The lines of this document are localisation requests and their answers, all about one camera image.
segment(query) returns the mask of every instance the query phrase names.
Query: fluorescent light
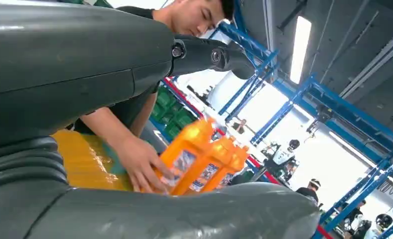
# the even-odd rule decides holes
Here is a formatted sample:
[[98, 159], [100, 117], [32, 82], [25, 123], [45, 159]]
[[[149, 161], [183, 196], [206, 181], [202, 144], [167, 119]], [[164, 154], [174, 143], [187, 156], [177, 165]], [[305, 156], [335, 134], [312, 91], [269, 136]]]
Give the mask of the fluorescent light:
[[[352, 146], [350, 146], [348, 143], [346, 143], [342, 138], [340, 138], [339, 136], [337, 136], [335, 133], [330, 132], [330, 135], [335, 138], [337, 141], [339, 141], [339, 143], [341, 143], [342, 145], [344, 145], [345, 147], [347, 147], [349, 150], [351, 150], [352, 152], [354, 152], [358, 157], [360, 157], [362, 160], [364, 160], [367, 164], [369, 164], [371, 167], [376, 167], [377, 165], [374, 164], [372, 161], [370, 161], [369, 159], [367, 159], [365, 156], [363, 156], [361, 153], [359, 153], [355, 148], [353, 148]], [[393, 177], [388, 176], [388, 179], [393, 183]]]
[[310, 21], [301, 16], [297, 17], [290, 71], [290, 79], [296, 84], [299, 84], [300, 76], [302, 75], [303, 62], [305, 61], [311, 26], [312, 24]]

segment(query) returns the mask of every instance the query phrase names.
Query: cable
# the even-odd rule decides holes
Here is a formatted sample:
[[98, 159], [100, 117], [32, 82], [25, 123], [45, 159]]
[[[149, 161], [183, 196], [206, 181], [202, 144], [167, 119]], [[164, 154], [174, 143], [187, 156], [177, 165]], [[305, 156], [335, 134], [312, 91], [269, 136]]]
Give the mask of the cable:
[[314, 59], [312, 60], [311, 69], [309, 69], [309, 75], [311, 75], [312, 68], [314, 67], [316, 55], [318, 55], [319, 48], [320, 48], [321, 42], [322, 42], [322, 37], [324, 36], [325, 29], [327, 28], [328, 20], [330, 19], [331, 10], [333, 9], [333, 6], [334, 6], [334, 0], [331, 2], [330, 9], [328, 10], [327, 19], [325, 20], [324, 28], [322, 29], [321, 36], [319, 37], [318, 47], [316, 48]]
[[160, 9], [163, 8], [167, 4], [167, 2], [168, 0], [165, 0], [164, 4], [160, 7]]

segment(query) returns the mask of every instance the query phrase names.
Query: green crate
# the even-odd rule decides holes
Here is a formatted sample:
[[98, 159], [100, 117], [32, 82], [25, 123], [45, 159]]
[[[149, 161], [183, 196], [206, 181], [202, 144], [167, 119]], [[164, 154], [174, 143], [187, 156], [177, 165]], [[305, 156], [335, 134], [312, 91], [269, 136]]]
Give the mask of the green crate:
[[193, 123], [197, 120], [197, 117], [194, 116], [188, 109], [182, 108], [180, 109], [173, 121], [181, 128], [184, 128], [186, 125]]
[[105, 0], [97, 0], [94, 3], [94, 6], [102, 6], [102, 7], [106, 7], [106, 8], [113, 8], [107, 1]]
[[161, 87], [158, 90], [158, 96], [156, 102], [163, 108], [170, 108], [174, 103], [177, 102], [176, 97], [166, 88]]
[[165, 109], [161, 107], [159, 104], [155, 103], [154, 109], [151, 112], [151, 117], [155, 121], [161, 122], [161, 119], [164, 116], [164, 114], [165, 114]]
[[167, 111], [160, 119], [159, 123], [169, 124], [170, 121], [174, 118], [174, 113], [171, 111]]
[[173, 121], [171, 121], [166, 127], [164, 132], [171, 137], [171, 139], [176, 138], [176, 136], [179, 135], [179, 133], [182, 131], [182, 129], [176, 125]]
[[180, 102], [175, 102], [171, 107], [169, 112], [172, 112], [173, 114], [176, 114], [183, 108], [183, 104]]

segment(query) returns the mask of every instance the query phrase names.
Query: bottle label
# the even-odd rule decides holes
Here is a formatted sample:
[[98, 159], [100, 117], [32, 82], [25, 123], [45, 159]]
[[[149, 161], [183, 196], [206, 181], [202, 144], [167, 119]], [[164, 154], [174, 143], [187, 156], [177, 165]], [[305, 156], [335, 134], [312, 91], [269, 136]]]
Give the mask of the bottle label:
[[223, 180], [221, 180], [220, 184], [215, 189], [220, 189], [227, 186], [228, 183], [232, 180], [234, 174], [228, 173], [224, 176]]
[[176, 186], [180, 178], [183, 176], [183, 174], [186, 173], [186, 171], [195, 161], [195, 158], [196, 156], [194, 154], [186, 150], [182, 151], [177, 157], [177, 159], [173, 162], [173, 167], [170, 168], [170, 171], [173, 173], [174, 178], [167, 179], [164, 176], [162, 176], [161, 182], [163, 182], [164, 184], [170, 187]]
[[214, 164], [210, 163], [208, 166], [204, 169], [204, 171], [199, 175], [199, 178], [196, 179], [192, 185], [190, 185], [190, 189], [195, 191], [195, 192], [200, 192], [202, 188], [207, 184], [207, 182], [214, 176], [214, 174], [217, 172], [218, 167], [215, 166]]

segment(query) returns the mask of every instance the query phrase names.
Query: person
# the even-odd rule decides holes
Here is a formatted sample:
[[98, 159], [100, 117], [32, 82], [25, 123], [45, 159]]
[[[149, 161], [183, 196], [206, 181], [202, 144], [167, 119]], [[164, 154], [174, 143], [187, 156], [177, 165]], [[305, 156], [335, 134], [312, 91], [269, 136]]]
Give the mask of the person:
[[275, 177], [283, 176], [283, 179], [288, 182], [290, 178], [293, 176], [293, 173], [295, 172], [297, 168], [296, 165], [296, 160], [289, 161], [282, 170], [278, 171], [277, 175], [274, 175]]
[[[367, 203], [367, 201], [362, 200], [344, 219], [349, 219], [350, 224], [353, 222], [353, 220], [355, 219], [356, 215], [363, 215], [363, 213], [361, 212], [361, 207], [363, 207], [365, 204]], [[348, 202], [344, 202], [342, 204], [342, 206], [340, 206], [338, 208], [338, 211], [341, 212], [343, 209], [345, 209], [347, 206], [349, 205]]]
[[[117, 10], [162, 22], [174, 33], [201, 36], [207, 30], [215, 28], [222, 19], [233, 19], [233, 2], [175, 0], [159, 10], [132, 6], [122, 6]], [[153, 167], [166, 177], [172, 176], [155, 149], [139, 138], [154, 107], [158, 85], [159, 83], [153, 85], [127, 101], [82, 116], [73, 126], [80, 133], [98, 135], [113, 149], [135, 191], [143, 188], [147, 192], [153, 192], [150, 185], [165, 191], [165, 186], [157, 178]]]
[[244, 126], [246, 125], [246, 119], [240, 121], [240, 123], [235, 122], [232, 126], [239, 134], [243, 134], [245, 132]]
[[[290, 140], [288, 147], [281, 147], [281, 145], [277, 143], [272, 143], [268, 148], [262, 151], [262, 153], [267, 157], [264, 161], [264, 166], [271, 174], [275, 174], [286, 163], [296, 161], [294, 152], [299, 146], [300, 142], [297, 139]], [[276, 148], [273, 155], [267, 153], [268, 149], [271, 147]]]
[[316, 195], [316, 191], [321, 187], [319, 181], [315, 178], [309, 181], [308, 187], [301, 187], [296, 190], [296, 193], [300, 193], [303, 196], [309, 198], [310, 200], [314, 201], [315, 204], [318, 205], [318, 196]]

